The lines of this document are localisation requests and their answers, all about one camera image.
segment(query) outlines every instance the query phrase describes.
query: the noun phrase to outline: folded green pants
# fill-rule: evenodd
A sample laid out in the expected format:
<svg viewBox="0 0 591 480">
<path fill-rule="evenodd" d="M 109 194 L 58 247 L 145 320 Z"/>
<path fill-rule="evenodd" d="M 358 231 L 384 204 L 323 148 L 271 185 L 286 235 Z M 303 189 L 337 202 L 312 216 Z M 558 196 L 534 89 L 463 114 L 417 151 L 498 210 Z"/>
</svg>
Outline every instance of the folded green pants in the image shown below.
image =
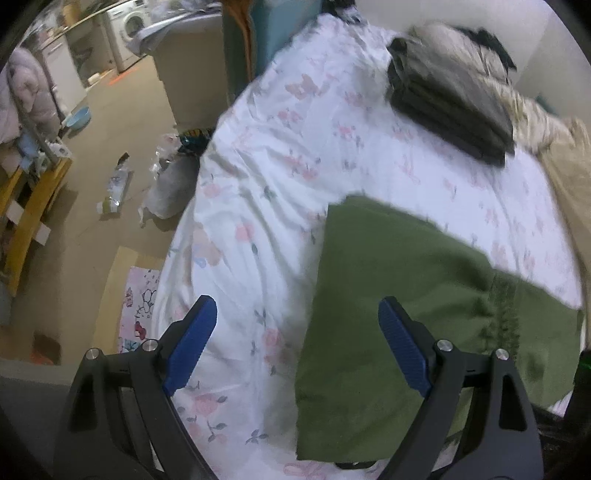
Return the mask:
<svg viewBox="0 0 591 480">
<path fill-rule="evenodd" d="M 533 403 L 549 406 L 571 390 L 580 312 L 428 222 L 348 197 L 329 207 L 295 380 L 299 459 L 388 458 L 404 438 L 423 399 L 378 326 L 378 303 L 390 295 L 436 339 L 466 352 L 508 350 Z M 468 406 L 463 395 L 460 412 Z"/>
</svg>

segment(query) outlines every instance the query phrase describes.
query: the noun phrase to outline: white cabinet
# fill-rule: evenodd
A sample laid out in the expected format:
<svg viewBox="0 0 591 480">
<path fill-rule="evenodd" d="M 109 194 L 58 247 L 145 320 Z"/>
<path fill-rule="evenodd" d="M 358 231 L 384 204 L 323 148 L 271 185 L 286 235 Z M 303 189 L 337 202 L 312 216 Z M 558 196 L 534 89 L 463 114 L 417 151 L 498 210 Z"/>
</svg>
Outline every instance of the white cabinet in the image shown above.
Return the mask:
<svg viewBox="0 0 591 480">
<path fill-rule="evenodd" d="M 86 89 L 74 67 L 72 55 L 63 36 L 43 49 L 43 57 L 54 85 L 70 112 L 86 98 Z"/>
</svg>

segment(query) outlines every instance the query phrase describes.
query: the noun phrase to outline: stack of folded clothes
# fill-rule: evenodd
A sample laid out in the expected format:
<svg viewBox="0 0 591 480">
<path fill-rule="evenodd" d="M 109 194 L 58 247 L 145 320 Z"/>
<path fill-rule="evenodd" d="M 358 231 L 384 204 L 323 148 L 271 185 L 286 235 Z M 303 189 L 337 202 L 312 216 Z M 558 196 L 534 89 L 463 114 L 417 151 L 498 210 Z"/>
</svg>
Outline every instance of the stack of folded clothes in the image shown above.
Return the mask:
<svg viewBox="0 0 591 480">
<path fill-rule="evenodd" d="M 418 41 L 395 38 L 388 51 L 393 107 L 475 158 L 505 165 L 505 153 L 514 153 L 513 126 L 482 82 Z"/>
</svg>

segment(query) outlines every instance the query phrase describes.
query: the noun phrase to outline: bed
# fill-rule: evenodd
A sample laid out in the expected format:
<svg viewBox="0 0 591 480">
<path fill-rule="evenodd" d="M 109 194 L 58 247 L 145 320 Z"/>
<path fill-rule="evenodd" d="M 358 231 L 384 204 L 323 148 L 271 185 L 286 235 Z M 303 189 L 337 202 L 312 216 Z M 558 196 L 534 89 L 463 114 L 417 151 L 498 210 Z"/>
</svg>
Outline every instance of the bed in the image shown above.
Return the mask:
<svg viewBox="0 0 591 480">
<path fill-rule="evenodd" d="M 294 377 L 329 203 L 362 193 L 582 305 L 575 256 L 538 160 L 475 161 L 385 98 L 394 32 L 321 15 L 220 119 L 161 274 L 149 333 L 202 294 L 217 326 L 174 405 L 220 479 L 376 478 L 296 460 Z"/>
</svg>

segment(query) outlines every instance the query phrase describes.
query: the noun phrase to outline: white wall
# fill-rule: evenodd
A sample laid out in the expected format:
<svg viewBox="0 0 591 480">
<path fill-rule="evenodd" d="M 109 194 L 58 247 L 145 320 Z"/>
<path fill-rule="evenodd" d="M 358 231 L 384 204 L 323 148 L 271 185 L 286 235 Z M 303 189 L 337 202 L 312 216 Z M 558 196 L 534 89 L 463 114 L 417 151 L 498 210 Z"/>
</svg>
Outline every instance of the white wall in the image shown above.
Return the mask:
<svg viewBox="0 0 591 480">
<path fill-rule="evenodd" d="M 591 65 L 555 14 L 515 86 L 532 98 L 542 94 L 560 116 L 577 116 L 591 131 Z"/>
<path fill-rule="evenodd" d="M 503 43 L 517 65 L 517 80 L 536 51 L 552 9 L 544 0 L 357 0 L 374 25 L 407 31 L 440 20 L 451 25 L 484 27 Z"/>
</svg>

